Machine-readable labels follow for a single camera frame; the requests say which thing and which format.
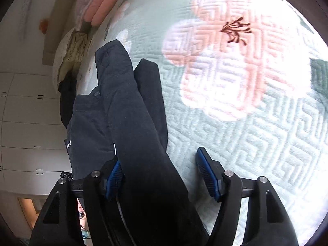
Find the teal sleeve left forearm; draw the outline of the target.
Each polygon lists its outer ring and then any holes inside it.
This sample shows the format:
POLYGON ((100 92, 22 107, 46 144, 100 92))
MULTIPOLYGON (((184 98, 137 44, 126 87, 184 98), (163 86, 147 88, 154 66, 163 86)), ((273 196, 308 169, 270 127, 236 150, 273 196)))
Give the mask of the teal sleeve left forearm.
POLYGON ((82 229, 81 232, 82 232, 82 238, 83 239, 90 239, 91 238, 89 231, 86 231, 86 230, 82 229))

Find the person's left hand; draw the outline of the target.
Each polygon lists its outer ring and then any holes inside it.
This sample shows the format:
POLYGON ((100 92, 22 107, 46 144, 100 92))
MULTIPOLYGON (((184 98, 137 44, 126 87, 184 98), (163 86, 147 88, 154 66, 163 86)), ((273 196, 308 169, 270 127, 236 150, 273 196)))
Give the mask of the person's left hand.
POLYGON ((83 219, 86 215, 85 215, 85 211, 80 203, 79 200, 78 201, 78 214, 79 214, 79 219, 83 219))

